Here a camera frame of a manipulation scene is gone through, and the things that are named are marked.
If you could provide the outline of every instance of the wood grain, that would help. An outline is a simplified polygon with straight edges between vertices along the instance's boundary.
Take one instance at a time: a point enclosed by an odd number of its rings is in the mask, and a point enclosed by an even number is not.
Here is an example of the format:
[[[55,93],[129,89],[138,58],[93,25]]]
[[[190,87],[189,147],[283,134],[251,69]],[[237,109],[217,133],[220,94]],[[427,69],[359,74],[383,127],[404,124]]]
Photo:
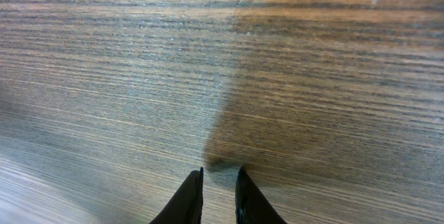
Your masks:
[[[147,223],[240,164],[288,223],[444,222],[444,0],[0,0],[0,211]]]

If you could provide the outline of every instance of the black object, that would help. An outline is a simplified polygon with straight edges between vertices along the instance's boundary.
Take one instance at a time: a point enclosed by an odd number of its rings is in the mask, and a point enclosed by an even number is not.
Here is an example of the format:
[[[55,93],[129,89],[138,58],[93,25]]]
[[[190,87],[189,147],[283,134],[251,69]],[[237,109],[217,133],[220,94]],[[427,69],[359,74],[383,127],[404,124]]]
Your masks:
[[[203,168],[192,171],[150,224],[200,224],[203,206]]]
[[[236,181],[237,224],[287,224],[242,167]]]

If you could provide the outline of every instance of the wooden surface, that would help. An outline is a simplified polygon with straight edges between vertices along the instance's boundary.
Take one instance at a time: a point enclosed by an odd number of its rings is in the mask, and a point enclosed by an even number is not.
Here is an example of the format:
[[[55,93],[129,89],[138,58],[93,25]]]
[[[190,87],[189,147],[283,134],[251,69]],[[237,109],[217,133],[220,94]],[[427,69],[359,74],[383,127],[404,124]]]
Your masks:
[[[444,0],[0,0],[0,220],[444,222]]]

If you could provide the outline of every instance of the dark wood streak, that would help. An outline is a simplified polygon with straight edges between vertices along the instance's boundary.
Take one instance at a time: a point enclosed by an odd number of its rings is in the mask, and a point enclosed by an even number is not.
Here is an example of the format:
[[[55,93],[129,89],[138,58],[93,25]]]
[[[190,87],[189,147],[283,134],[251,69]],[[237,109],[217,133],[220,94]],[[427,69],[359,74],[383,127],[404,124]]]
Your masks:
[[[203,165],[235,223],[247,164],[288,223],[442,223],[443,5],[0,0],[0,211],[147,223]]]

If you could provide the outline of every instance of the wooden table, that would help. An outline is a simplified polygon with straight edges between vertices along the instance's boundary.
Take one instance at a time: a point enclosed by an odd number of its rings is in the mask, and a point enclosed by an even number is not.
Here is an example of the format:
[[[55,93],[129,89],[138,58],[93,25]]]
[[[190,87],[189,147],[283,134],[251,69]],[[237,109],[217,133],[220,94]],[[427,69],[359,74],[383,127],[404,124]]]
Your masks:
[[[148,223],[204,166],[234,224],[245,163],[288,223],[442,223],[443,5],[0,0],[0,218]]]

